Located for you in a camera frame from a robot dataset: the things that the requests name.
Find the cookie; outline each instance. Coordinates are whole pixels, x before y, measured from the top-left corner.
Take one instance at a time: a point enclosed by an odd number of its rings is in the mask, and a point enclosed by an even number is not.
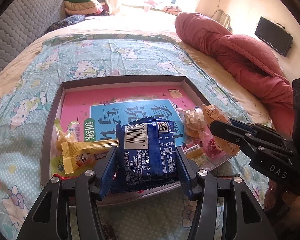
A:
[[[205,130],[206,122],[202,109],[194,109],[185,115],[185,126],[193,131]]]
[[[188,127],[185,127],[185,132],[190,137],[199,138],[198,131],[194,131],[194,130],[189,129]]]

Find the beige bedspread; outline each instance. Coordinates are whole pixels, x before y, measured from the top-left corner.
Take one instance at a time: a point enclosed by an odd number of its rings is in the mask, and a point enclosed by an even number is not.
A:
[[[175,16],[157,12],[159,17],[131,17],[131,16],[105,16],[87,17],[76,25],[68,26],[34,41],[23,50],[10,64],[0,73],[0,97],[10,93],[19,81],[21,74],[31,61],[41,51],[42,42],[60,34],[97,34],[97,33],[130,33],[140,35],[164,34],[172,37],[188,52],[199,67],[214,78],[221,86],[233,94],[243,108],[249,113],[253,122],[266,123],[270,121],[268,111],[259,100],[240,86],[218,62],[213,58],[193,49],[180,41],[175,33]]]

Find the biscuit package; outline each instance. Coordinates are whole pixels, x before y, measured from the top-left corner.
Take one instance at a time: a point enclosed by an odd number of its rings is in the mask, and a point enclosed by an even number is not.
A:
[[[183,115],[185,133],[191,138],[199,138],[199,131],[205,131],[207,124],[201,108],[180,110]]]
[[[147,117],[121,126],[112,193],[139,191],[168,184],[177,178],[174,121]]]

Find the yellow candy wrapper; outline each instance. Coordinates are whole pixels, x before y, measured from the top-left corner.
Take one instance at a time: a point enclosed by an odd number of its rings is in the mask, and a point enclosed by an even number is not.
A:
[[[68,127],[72,127],[79,124],[79,122],[77,121],[72,121]],[[77,136],[76,136],[76,132],[74,131],[74,129],[68,129],[65,133],[62,130],[62,127],[60,125],[60,119],[57,118],[56,120],[54,120],[54,125],[56,127],[56,131],[57,131],[57,136],[58,136],[58,140],[56,141],[56,148],[60,151],[62,151],[62,146],[61,143],[63,142],[77,142]]]
[[[112,146],[118,146],[118,140],[96,142],[62,142],[62,157],[65,173],[73,173],[87,163],[93,163],[105,157]]]

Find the red comforter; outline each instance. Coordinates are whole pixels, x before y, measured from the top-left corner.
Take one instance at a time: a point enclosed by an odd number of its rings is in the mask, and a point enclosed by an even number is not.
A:
[[[176,32],[183,42],[214,57],[241,86],[259,98],[275,128],[292,135],[292,87],[267,45],[247,35],[232,35],[199,13],[180,13]]]

